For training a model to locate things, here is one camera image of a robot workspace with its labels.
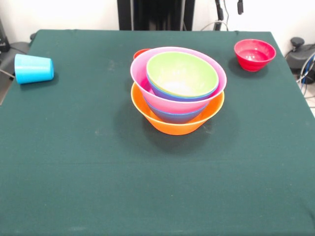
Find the blue cup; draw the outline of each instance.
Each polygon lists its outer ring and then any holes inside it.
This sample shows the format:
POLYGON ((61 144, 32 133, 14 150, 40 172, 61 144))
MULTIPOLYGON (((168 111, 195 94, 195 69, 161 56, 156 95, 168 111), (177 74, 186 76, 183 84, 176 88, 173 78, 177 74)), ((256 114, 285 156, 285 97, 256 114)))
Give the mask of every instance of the blue cup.
POLYGON ((54 77, 54 65, 50 58, 17 54, 14 70, 18 84, 48 81, 54 77))

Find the stacked bowls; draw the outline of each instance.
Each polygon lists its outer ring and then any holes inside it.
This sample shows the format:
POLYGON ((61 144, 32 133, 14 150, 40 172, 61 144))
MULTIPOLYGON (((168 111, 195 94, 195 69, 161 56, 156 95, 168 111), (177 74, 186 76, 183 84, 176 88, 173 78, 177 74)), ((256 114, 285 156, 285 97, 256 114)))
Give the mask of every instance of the stacked bowls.
POLYGON ((150 49, 137 55, 130 72, 133 104, 163 133, 193 132, 223 105, 226 74, 215 60, 198 51, 150 49))

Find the red object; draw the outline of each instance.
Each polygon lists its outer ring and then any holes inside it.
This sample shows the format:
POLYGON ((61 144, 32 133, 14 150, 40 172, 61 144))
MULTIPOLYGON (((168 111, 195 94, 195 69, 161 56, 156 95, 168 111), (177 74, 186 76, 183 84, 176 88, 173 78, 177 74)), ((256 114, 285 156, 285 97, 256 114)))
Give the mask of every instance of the red object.
POLYGON ((256 72, 271 62, 276 49, 269 43, 258 39, 244 39, 234 46, 237 60, 244 70, 256 72))
POLYGON ((135 59, 135 58, 136 58, 137 56, 139 56, 141 53, 146 52, 147 50, 150 50, 150 48, 145 48, 145 49, 139 50, 138 52, 136 52, 136 53, 133 55, 133 59, 135 59))

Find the orange bowl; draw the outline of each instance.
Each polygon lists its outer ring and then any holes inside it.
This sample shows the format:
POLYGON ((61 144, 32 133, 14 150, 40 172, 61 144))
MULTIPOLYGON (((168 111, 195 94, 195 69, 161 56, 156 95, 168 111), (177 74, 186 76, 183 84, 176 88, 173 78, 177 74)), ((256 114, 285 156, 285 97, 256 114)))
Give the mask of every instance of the orange bowl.
POLYGON ((145 102, 143 95, 136 85, 133 83, 131 88, 131 99, 134 106, 144 117, 159 131, 170 135, 189 134, 199 128, 203 123, 213 117, 221 109, 224 102, 224 92, 212 99, 207 107, 194 119, 185 124, 166 123, 158 118, 145 102))

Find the plastic bowl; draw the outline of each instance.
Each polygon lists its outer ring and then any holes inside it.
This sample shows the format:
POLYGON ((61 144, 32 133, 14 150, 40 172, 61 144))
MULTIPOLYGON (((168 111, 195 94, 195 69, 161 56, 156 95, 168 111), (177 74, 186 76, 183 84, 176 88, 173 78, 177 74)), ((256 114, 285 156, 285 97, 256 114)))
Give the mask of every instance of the plastic bowl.
POLYGON ((154 48, 148 50, 141 55, 139 55, 131 64, 130 67, 131 77, 134 82, 139 86, 143 96, 145 99, 155 108, 159 109, 160 111, 173 113, 173 114, 182 114, 182 113, 190 113, 201 109, 205 105, 207 105, 212 99, 217 97, 225 88, 226 86, 226 74, 223 68, 211 57, 192 50, 188 48, 180 48, 180 47, 161 47, 161 48, 154 48), (219 86, 217 89, 211 94, 211 96, 205 100, 201 101, 194 101, 194 102, 180 102, 180 101, 172 101, 167 100, 161 97, 156 96, 147 79, 147 70, 146 65, 148 60, 161 52, 185 52, 190 53, 192 55, 198 56, 209 64, 213 66, 216 70, 218 77, 219 77, 219 86))
POLYGON ((160 90, 158 87, 156 87, 155 84, 153 84, 149 79, 148 79, 150 86, 152 88, 153 93, 156 96, 168 99, 168 100, 173 100, 173 101, 180 101, 180 102, 193 102, 193 101, 201 101, 204 99, 207 99, 208 97, 210 97, 210 95, 216 90, 216 88, 218 87, 219 84, 217 84, 217 86, 214 88, 213 91, 211 91, 210 93, 208 93, 205 96, 202 97, 179 97, 179 96, 175 96, 175 95, 171 95, 163 90, 160 90))
POLYGON ((140 88, 133 83, 131 99, 137 110, 159 131, 171 135, 184 135, 195 131, 203 123, 213 117, 222 107, 224 92, 214 98, 210 104, 194 119, 185 124, 173 124, 162 121, 149 108, 141 94, 140 88))
POLYGON ((133 54, 133 59, 135 59, 137 56, 139 56, 141 53, 144 53, 146 52, 147 50, 150 50, 150 48, 144 48, 144 49, 141 49, 139 51, 137 51, 135 54, 133 54))
POLYGON ((277 54, 273 46, 258 39, 244 39, 237 42, 234 46, 234 52, 240 66, 251 72, 261 70, 277 54))
POLYGON ((194 119, 197 115, 199 115, 206 108, 206 106, 204 106, 201 109, 194 111, 194 112, 185 113, 185 114, 172 114, 172 113, 160 111, 148 102, 147 102, 147 104, 150 107, 151 111, 157 117, 159 117, 162 121, 165 121, 167 123, 174 123, 174 124, 186 123, 186 122, 194 119))
POLYGON ((219 83, 216 70, 189 53, 164 52, 147 63, 148 80, 165 94, 198 98, 210 96, 219 83))

